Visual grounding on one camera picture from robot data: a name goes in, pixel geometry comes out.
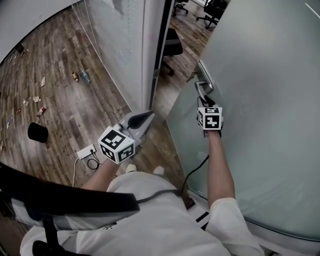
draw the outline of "black bin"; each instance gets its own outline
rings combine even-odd
[[[36,142],[45,143],[48,139],[48,129],[35,122],[32,122],[28,128],[28,137]]]

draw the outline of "chair base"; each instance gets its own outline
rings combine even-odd
[[[208,15],[206,15],[206,16],[204,16],[204,17],[197,17],[195,20],[196,20],[196,21],[198,21],[198,20],[205,20],[205,21],[210,22],[209,25],[205,27],[206,30],[209,29],[211,23],[217,25],[218,22],[219,22],[218,20],[215,20],[215,18],[210,17],[210,16],[208,16]]]
[[[172,77],[175,74],[175,71],[170,67],[164,60],[161,61],[161,65],[165,66],[169,70],[169,76]]]
[[[173,16],[176,16],[177,15],[177,8],[180,9],[180,10],[184,10],[185,11],[185,15],[188,15],[188,10],[184,8],[185,7],[185,4],[183,3],[179,3],[177,5],[175,5],[173,7]]]

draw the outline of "white power strip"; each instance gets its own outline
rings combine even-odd
[[[85,147],[84,149],[80,150],[77,152],[78,154],[78,158],[81,160],[81,159],[84,159],[86,158],[87,156],[90,156],[92,153],[95,153],[97,150],[95,148],[95,146],[93,144]]]

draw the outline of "wooden floor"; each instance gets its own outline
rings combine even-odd
[[[203,16],[193,2],[186,5],[188,16],[178,13],[170,26],[182,41],[184,52],[167,59],[175,69],[168,76],[161,70],[154,110],[158,117],[147,134],[142,150],[133,162],[139,171],[152,172],[157,166],[166,170],[165,177],[180,188],[184,175],[164,121],[171,106],[193,70],[211,32],[203,22],[195,22],[196,14]],[[46,181],[72,185],[77,151],[94,143],[109,125],[114,125],[130,110],[101,64],[72,9],[67,9],[37,28],[23,42],[22,57],[12,53],[0,66],[0,141],[4,150],[0,162]],[[91,84],[75,82],[71,72],[86,70]],[[45,77],[45,86],[41,80]],[[33,96],[42,101],[35,103]],[[47,111],[39,118],[42,105]],[[9,128],[7,122],[13,116]],[[46,126],[48,141],[44,144],[30,140],[27,135],[31,122]],[[103,159],[98,150],[97,156]],[[123,173],[128,162],[120,167]],[[87,160],[76,164],[75,186],[80,187],[93,174]],[[0,214],[0,245],[11,256],[19,255],[24,234],[30,227],[3,218]]]

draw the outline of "white box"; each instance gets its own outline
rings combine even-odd
[[[135,140],[111,126],[103,132],[98,142],[102,153],[116,164],[120,164],[136,153]]]
[[[198,107],[198,123],[203,130],[221,130],[222,107]]]

